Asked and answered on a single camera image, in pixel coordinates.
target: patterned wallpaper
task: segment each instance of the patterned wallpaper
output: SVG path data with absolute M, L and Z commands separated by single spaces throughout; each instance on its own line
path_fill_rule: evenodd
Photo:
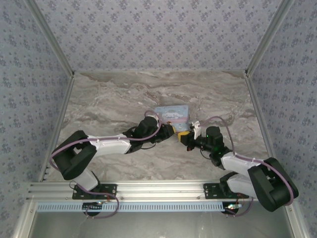
M 36 0 L 71 67 L 245 69 L 280 0 Z
M 68 78 L 23 0 L 0 1 L 0 237 L 36 181 Z
M 279 160 L 317 237 L 317 2 L 295 0 L 252 79 Z

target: metal plate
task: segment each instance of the metal plate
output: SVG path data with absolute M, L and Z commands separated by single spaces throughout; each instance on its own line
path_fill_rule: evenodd
M 238 198 L 249 198 L 249 196 L 231 192 L 227 195 L 223 194 L 220 189 L 219 183 L 205 183 L 205 199 L 238 199 Z
M 215 180 L 164 180 L 164 181 L 114 181 L 112 183 L 118 184 L 118 191 L 117 191 L 117 197 L 120 201 L 123 199 L 125 201 L 129 202 L 172 202 L 172 201 L 182 201 L 182 202 L 198 202 L 198 203 L 204 203 L 206 202 L 205 195 L 204 195 L 204 189 L 203 185 L 205 183 L 217 183 L 219 181 Z M 17 238 L 25 238 L 25 237 L 55 237 L 55 232 L 58 230 L 61 234 L 63 234 L 63 237 L 72 237 L 72 233 L 74 230 L 79 229 L 78 224 L 83 222 L 82 216 L 79 216 L 79 213 L 76 212 L 38 212 L 36 211 L 37 204 L 40 202 L 63 202 L 66 205 L 72 204 L 75 201 L 72 200 L 72 194 L 73 190 L 69 187 L 68 182 L 34 182 L 30 184 L 29 192 L 27 193 L 27 201 L 24 204 L 24 209 L 22 211 L 22 214 L 20 216 L 20 219 L 17 223 L 16 230 L 14 232 L 14 237 Z M 235 199 L 214 199 L 213 201 L 235 201 Z M 245 199 L 246 205 L 250 202 L 249 199 Z M 37 214 L 37 216 L 29 217 L 28 215 L 33 215 L 34 212 Z M 132 219 L 129 218 L 128 221 L 135 221 L 135 216 L 144 216 L 144 214 L 150 213 L 119 213 L 116 216 L 112 217 L 112 219 L 107 219 L 107 222 L 114 222 L 114 224 L 122 224 L 123 221 L 123 215 L 131 215 Z M 198 218 L 201 217 L 199 213 L 191 212 L 191 213 L 156 213 L 154 216 L 154 219 L 156 218 L 162 218 L 160 215 L 165 216 L 164 214 L 167 214 L 169 217 L 169 214 L 179 214 L 179 217 L 185 218 L 187 216 L 193 216 L 190 218 L 189 225 L 194 224 L 193 220 L 195 220 L 195 216 Z M 262 230 L 259 228 L 259 226 L 263 226 L 263 231 L 265 233 L 268 233 L 267 235 L 270 237 L 294 237 L 292 233 L 294 232 L 296 238 L 308 238 L 308 231 L 304 224 L 303 216 L 300 212 L 299 206 L 297 205 L 297 201 L 294 201 L 293 205 L 287 206 L 287 207 L 281 207 L 274 213 L 266 211 L 261 205 L 259 205 L 257 199 L 255 199 L 255 205 L 252 208 L 252 210 L 244 216 L 242 219 L 245 221 L 245 219 L 248 219 L 252 224 L 249 224 L 249 228 L 254 229 L 245 229 L 244 226 L 241 226 L 241 219 L 238 218 L 228 218 L 226 219 L 223 214 L 219 213 L 212 213 L 212 217 L 217 216 L 221 219 L 218 223 L 217 219 L 213 219 L 212 221 L 206 220 L 206 226 L 207 227 L 218 227 L 223 225 L 223 229 L 220 227 L 221 233 L 217 233 L 218 229 L 213 230 L 210 236 L 219 235 L 223 237 L 230 237 L 231 235 L 238 237 L 241 235 L 241 237 L 256 237 L 257 234 L 254 232 Z M 152 217 L 148 218 L 146 217 L 144 219 L 145 222 L 152 221 Z M 271 223 L 271 221 L 280 219 L 279 223 Z M 105 229 L 107 229 L 106 233 L 97 234 L 95 237 L 106 237 L 105 234 L 109 237 L 111 237 L 111 231 L 109 228 L 112 226 L 104 226 L 104 220 L 101 219 L 100 223 L 98 223 L 98 220 L 88 220 L 91 221 L 91 225 L 96 225 L 96 227 L 100 228 L 103 226 Z M 180 222 L 182 228 L 186 228 L 187 225 L 184 224 L 184 222 Z
M 95 188 L 91 190 L 91 192 L 106 192 L 112 195 L 116 195 L 117 193 L 117 185 L 116 184 L 100 184 L 101 189 L 96 190 Z M 73 197 L 74 200 L 114 200 L 113 197 L 107 195 L 92 195 L 90 193 L 86 193 L 81 190 L 77 185 L 74 186 Z

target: marble surface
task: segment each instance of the marble surface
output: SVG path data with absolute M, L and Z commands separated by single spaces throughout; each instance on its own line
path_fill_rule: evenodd
M 137 125 L 144 111 L 172 105 L 188 105 L 190 121 L 223 117 L 237 152 L 268 157 L 242 74 L 220 71 L 76 73 L 58 143 L 80 129 L 94 136 L 116 135 Z M 230 148 L 222 123 L 210 125 L 220 126 Z M 96 157 L 88 168 L 100 180 L 218 179 L 229 172 L 214 167 L 198 149 L 187 152 L 176 135 L 150 150 Z M 48 180 L 63 179 L 50 168 Z

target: yellow block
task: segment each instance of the yellow block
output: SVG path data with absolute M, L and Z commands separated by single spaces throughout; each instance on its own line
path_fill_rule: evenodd
M 178 140 L 180 141 L 180 137 L 181 137 L 182 135 L 188 135 L 189 133 L 190 133 L 190 131 L 182 131 L 182 132 L 178 133 L 178 135 L 177 135 Z

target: purple cable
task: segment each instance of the purple cable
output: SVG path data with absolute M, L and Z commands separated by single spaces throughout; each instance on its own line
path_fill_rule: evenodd
M 106 216 L 99 216 L 99 217 L 89 216 L 89 215 L 88 215 L 88 210 L 92 207 L 92 205 L 88 206 L 87 209 L 86 209 L 86 212 L 85 212 L 85 214 L 86 214 L 87 217 L 92 218 L 92 219 L 103 219 L 103 218 L 112 217 L 112 216 L 114 216 L 114 215 L 118 212 L 119 206 L 120 206 L 120 202 L 119 202 L 119 199 L 118 199 L 116 196 L 114 196 L 113 194 L 107 193 L 107 192 L 90 192 L 90 191 L 86 190 L 84 187 L 82 187 L 82 186 L 79 185 L 79 184 L 77 184 L 77 186 L 78 186 L 81 190 L 83 190 L 84 192 L 86 192 L 86 193 L 93 194 L 93 195 L 106 195 L 106 196 L 110 196 L 110 197 L 113 197 L 113 198 L 117 201 L 117 207 L 115 208 L 115 211 L 112 212 L 112 213 L 110 213 L 109 215 L 106 215 Z
M 232 139 L 232 136 L 231 136 L 231 133 L 229 131 L 229 127 L 226 123 L 226 121 L 219 117 L 219 116 L 214 116 L 214 117 L 211 117 L 209 119 L 207 119 L 204 123 L 202 123 L 200 126 L 203 126 L 205 124 L 207 124 L 209 121 L 215 119 L 215 118 L 218 118 L 220 120 L 222 120 L 222 122 L 224 123 L 224 126 L 226 127 L 227 131 L 228 131 L 228 135 L 229 135 L 229 138 L 230 138 L 230 141 L 231 141 L 231 146 L 232 146 L 232 153 L 234 154 L 235 157 L 237 157 L 238 159 L 240 160 L 244 160 L 244 161 L 248 161 L 248 162 L 256 162 L 256 163 L 260 163 L 266 167 L 268 167 L 270 170 L 272 170 L 277 176 L 279 176 L 281 178 L 281 180 L 285 183 L 288 191 L 289 191 L 289 194 L 290 194 L 290 200 L 287 204 L 285 204 L 286 206 L 288 205 L 291 205 L 294 201 L 294 193 L 293 193 L 293 190 L 291 188 L 291 186 L 289 185 L 289 183 L 287 182 L 287 180 L 283 177 L 283 175 L 277 171 L 275 168 L 273 168 L 271 165 L 265 163 L 264 161 L 262 160 L 256 160 L 256 159 L 252 159 L 252 158 L 248 158 L 248 157 L 245 157 L 245 156 L 242 156 L 242 155 L 238 155 L 236 152 L 235 152 L 235 148 L 234 148 L 234 144 L 233 144 L 233 139 Z
M 159 118 L 159 115 L 157 113 L 155 113 L 154 111 L 151 111 L 151 110 L 147 110 L 145 113 L 144 113 L 144 116 L 146 117 L 147 113 L 153 113 L 155 114 L 157 117 L 158 117 L 158 128 L 157 130 L 152 134 L 152 135 L 149 135 L 147 137 L 144 137 L 144 138 L 128 138 L 128 137 L 118 137 L 118 136 L 114 136 L 114 137 L 101 137 L 101 138 L 87 138 L 87 139 L 82 139 L 82 140 L 77 140 L 77 141 L 74 141 L 74 142 L 71 142 L 61 148 L 59 148 L 58 150 L 56 150 L 54 153 L 51 154 L 50 156 L 50 159 L 49 159 L 49 164 L 54 168 L 56 169 L 57 171 L 59 171 L 58 167 L 53 163 L 53 157 L 55 155 L 57 155 L 58 153 L 62 152 L 63 150 L 73 146 L 73 145 L 76 145 L 76 144 L 79 144 L 79 143 L 83 143 L 83 142 L 88 142 L 88 141 L 104 141 L 104 140 L 133 140 L 133 141 L 143 141 L 143 140 L 147 140 L 147 139 L 150 139 L 152 138 L 153 136 L 155 136 L 161 125 L 162 125 L 162 122 L 161 122 L 161 119 Z
M 254 200 L 254 198 L 251 197 L 250 205 L 249 205 L 248 209 L 245 210 L 243 213 L 241 213 L 241 214 L 235 214 L 233 211 L 230 211 L 229 209 L 225 209 L 227 212 L 232 213 L 232 215 L 231 215 L 231 214 L 227 214 L 227 215 L 230 216 L 230 217 L 241 217 L 241 216 L 247 214 L 247 213 L 251 210 L 251 208 L 252 208 L 252 206 L 253 206 L 253 200 Z

